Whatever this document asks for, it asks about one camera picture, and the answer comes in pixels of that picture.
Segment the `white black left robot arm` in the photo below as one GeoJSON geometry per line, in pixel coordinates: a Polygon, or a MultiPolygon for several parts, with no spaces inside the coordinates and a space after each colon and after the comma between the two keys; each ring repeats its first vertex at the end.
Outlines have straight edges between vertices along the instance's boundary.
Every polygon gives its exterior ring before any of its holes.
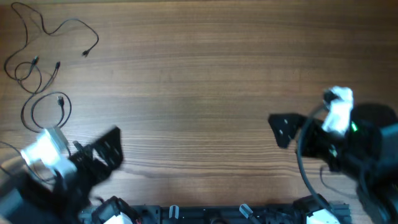
{"type": "Polygon", "coordinates": [[[142,217],[117,197],[92,207],[90,192],[118,169],[124,156],[121,130],[113,127],[94,142],[65,157],[68,141],[59,128],[45,129],[20,152],[26,167],[37,161],[55,177],[52,189],[29,169],[10,174],[1,184],[1,216],[11,223],[142,223],[142,217]]]}

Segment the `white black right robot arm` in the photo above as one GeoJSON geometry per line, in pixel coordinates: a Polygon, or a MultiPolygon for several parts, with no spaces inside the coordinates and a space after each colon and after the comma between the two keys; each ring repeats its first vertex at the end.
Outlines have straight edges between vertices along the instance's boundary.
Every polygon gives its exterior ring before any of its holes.
{"type": "Polygon", "coordinates": [[[374,223],[397,223],[397,114],[379,103],[361,103],[349,115],[342,138],[322,130],[315,116],[320,107],[304,116],[298,113],[270,114],[268,123],[277,145],[288,148],[298,137],[296,155],[321,159],[332,172],[341,172],[357,182],[356,193],[374,223]]]}

